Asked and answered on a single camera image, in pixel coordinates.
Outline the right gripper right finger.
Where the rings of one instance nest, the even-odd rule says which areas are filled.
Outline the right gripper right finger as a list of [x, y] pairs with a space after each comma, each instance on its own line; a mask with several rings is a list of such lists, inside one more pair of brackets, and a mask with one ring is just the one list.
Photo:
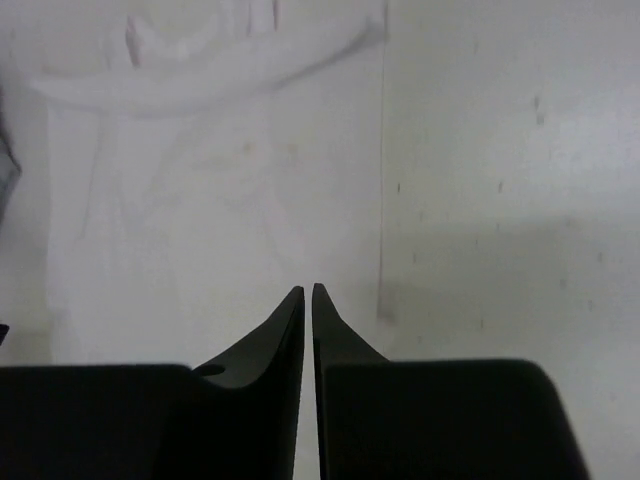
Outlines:
[[312, 294], [325, 479], [585, 479], [546, 373], [519, 359], [386, 359]]

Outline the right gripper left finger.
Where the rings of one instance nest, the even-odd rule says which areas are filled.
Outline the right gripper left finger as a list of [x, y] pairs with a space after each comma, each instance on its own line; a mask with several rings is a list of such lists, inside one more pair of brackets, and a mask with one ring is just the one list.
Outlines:
[[1, 372], [5, 479], [289, 479], [304, 358], [304, 291], [197, 368]]

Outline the white tank top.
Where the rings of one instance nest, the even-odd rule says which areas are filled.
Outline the white tank top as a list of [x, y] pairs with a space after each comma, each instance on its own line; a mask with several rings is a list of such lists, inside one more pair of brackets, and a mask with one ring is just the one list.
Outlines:
[[181, 4], [48, 74], [57, 364], [196, 364], [296, 285], [376, 330], [387, 7]]

